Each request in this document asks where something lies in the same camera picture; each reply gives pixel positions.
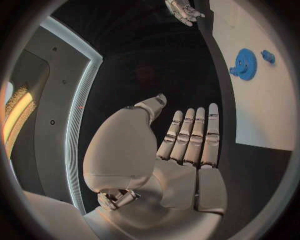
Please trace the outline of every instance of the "robotic hand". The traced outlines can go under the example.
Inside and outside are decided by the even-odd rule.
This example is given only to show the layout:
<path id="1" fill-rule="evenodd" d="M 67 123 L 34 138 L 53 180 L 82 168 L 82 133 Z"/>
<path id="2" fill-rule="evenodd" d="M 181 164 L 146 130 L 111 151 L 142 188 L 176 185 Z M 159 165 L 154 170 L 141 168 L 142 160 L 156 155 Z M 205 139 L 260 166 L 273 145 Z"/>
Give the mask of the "robotic hand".
<path id="1" fill-rule="evenodd" d="M 196 17 L 205 18 L 203 13 L 191 7 L 189 0 L 165 0 L 165 4 L 175 18 L 189 27 L 197 21 Z"/>
<path id="2" fill-rule="evenodd" d="M 209 106 L 206 136 L 204 108 L 196 113 L 188 109 L 184 119 L 183 113 L 176 111 L 157 151 L 150 124 L 166 103 L 166 97 L 160 94 L 117 111 L 100 126 L 84 157 L 86 184 L 98 193 L 104 209 L 116 210 L 137 199 L 134 190 L 154 177 L 161 189 L 159 204 L 163 208 L 224 214 L 226 188 L 216 168 L 218 106 Z"/>

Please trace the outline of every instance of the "blue plastic part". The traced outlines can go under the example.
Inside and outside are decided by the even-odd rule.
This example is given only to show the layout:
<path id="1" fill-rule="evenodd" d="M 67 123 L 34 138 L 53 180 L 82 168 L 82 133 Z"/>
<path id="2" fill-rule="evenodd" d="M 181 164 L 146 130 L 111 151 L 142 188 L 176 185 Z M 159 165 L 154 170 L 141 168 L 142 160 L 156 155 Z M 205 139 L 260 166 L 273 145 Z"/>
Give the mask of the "blue plastic part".
<path id="1" fill-rule="evenodd" d="M 271 63 L 271 64 L 275 63 L 275 56 L 274 56 L 273 53 L 270 53 L 267 50 L 263 50 L 261 52 L 261 55 L 262 55 L 263 59 L 266 60 L 266 61 L 268 61 L 269 63 Z"/>
<path id="2" fill-rule="evenodd" d="M 235 67 L 231 67 L 229 71 L 230 74 L 249 81 L 254 78 L 257 69 L 258 62 L 255 54 L 251 50 L 243 48 L 235 59 Z"/>

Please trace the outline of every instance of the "illuminated edge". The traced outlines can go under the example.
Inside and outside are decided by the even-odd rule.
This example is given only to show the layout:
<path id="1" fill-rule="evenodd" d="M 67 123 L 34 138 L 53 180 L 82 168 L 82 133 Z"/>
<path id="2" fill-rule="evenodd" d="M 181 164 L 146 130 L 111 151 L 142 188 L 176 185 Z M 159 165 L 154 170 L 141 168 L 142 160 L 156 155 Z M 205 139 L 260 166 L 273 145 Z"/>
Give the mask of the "illuminated edge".
<path id="1" fill-rule="evenodd" d="M 78 178 L 78 139 L 87 98 L 98 69 L 103 62 L 103 57 L 76 33 L 50 16 L 40 26 L 90 59 L 73 96 L 66 126 L 64 149 L 65 171 L 72 203 L 84 215 L 86 210 Z"/>

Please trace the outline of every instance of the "white panel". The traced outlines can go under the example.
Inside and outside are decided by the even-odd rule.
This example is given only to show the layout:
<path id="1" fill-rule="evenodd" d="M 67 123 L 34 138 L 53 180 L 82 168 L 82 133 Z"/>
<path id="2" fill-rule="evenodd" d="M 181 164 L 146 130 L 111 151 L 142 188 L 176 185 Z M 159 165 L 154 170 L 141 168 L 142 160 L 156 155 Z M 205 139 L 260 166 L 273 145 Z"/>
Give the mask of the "white panel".
<path id="1" fill-rule="evenodd" d="M 213 36 L 228 69 L 243 48 L 257 58 L 257 73 L 250 81 L 230 75 L 236 105 L 236 142 L 272 149 L 293 150 L 296 140 L 296 97 L 291 70 L 257 19 L 233 0 L 210 0 L 214 11 Z M 271 65 L 261 51 L 275 55 Z"/>

